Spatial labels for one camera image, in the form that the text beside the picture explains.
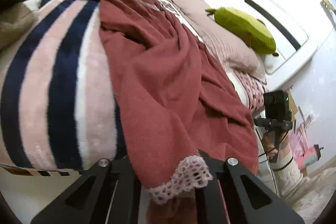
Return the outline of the right forearm cream sleeve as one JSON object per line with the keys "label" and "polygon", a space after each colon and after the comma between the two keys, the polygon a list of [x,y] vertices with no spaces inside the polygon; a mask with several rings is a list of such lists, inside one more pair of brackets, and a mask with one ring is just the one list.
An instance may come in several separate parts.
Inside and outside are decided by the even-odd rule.
{"label": "right forearm cream sleeve", "polygon": [[277,163],[270,164],[270,167],[280,197],[305,223],[313,223],[335,191],[335,167],[325,169],[313,177],[304,176],[291,152]]}

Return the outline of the right hand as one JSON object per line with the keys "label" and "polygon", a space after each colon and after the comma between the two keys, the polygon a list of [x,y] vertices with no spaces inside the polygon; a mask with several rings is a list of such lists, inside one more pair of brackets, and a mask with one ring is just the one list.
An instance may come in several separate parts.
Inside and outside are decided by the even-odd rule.
{"label": "right hand", "polygon": [[273,133],[265,133],[261,143],[264,148],[264,152],[266,155],[272,159],[274,156],[278,156],[279,160],[282,160],[288,153],[290,152],[290,147],[289,147],[289,141],[288,141],[288,133],[283,132],[279,140],[281,140],[281,143],[279,144],[279,148],[276,149],[274,146],[274,141],[273,141]]}

